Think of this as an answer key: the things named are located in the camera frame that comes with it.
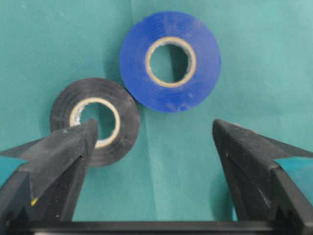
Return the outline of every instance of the black electrical tape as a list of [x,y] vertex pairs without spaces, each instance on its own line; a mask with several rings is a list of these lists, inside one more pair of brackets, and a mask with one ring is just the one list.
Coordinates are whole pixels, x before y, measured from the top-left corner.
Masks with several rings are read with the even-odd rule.
[[134,99],[115,82],[102,78],[86,78],[67,86],[56,98],[50,113],[51,132],[80,124],[80,115],[89,103],[99,102],[109,107],[115,117],[115,129],[110,137],[98,140],[90,166],[112,164],[134,145],[140,115]]

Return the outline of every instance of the tape roll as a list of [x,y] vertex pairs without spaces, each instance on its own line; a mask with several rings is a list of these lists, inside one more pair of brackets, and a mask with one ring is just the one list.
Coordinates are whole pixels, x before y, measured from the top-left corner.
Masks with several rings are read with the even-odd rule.
[[[153,51],[165,44],[181,47],[188,56],[184,78],[176,83],[158,79],[150,68]],[[173,11],[153,14],[128,33],[120,54],[123,81],[148,108],[177,112],[202,102],[220,74],[219,46],[210,30],[194,17]]]
[[114,114],[112,134],[98,140],[90,166],[109,165],[121,159],[132,148],[140,127],[140,115],[134,99],[115,82],[86,78],[67,86],[56,98],[50,113],[51,132],[79,125],[85,106],[101,103]]

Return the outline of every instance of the yellow mark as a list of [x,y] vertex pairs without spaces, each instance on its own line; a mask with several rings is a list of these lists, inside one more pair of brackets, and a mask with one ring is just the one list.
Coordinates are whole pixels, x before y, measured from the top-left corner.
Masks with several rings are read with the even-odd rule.
[[31,201],[31,206],[34,206],[37,201],[38,201],[38,197],[36,197],[34,200]]

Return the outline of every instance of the green cloth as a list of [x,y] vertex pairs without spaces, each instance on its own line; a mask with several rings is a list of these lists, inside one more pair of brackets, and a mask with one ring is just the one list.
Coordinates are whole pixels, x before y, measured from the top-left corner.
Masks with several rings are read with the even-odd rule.
[[10,178],[16,168],[26,162],[24,159],[0,156],[0,188]]
[[46,136],[51,105],[73,81],[122,84],[127,32],[163,10],[189,13],[211,29],[220,79],[187,112],[139,105],[135,146],[121,161],[89,170],[75,220],[231,219],[215,118],[311,148],[311,0],[0,0],[0,149]]
[[313,158],[290,157],[275,160],[313,205]]

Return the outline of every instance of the fabric surface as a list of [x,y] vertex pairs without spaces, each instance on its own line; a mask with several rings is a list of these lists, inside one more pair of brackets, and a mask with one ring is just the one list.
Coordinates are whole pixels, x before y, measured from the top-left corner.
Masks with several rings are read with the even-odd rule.
[[10,178],[16,168],[26,162],[24,159],[0,156],[0,188]]
[[313,205],[313,158],[290,157],[275,160]]
[[0,149],[46,136],[66,85],[86,77],[122,85],[127,32],[163,10],[191,14],[212,31],[220,79],[187,112],[139,105],[136,144],[121,161],[89,170],[75,220],[231,219],[216,118],[312,149],[311,0],[0,0]]

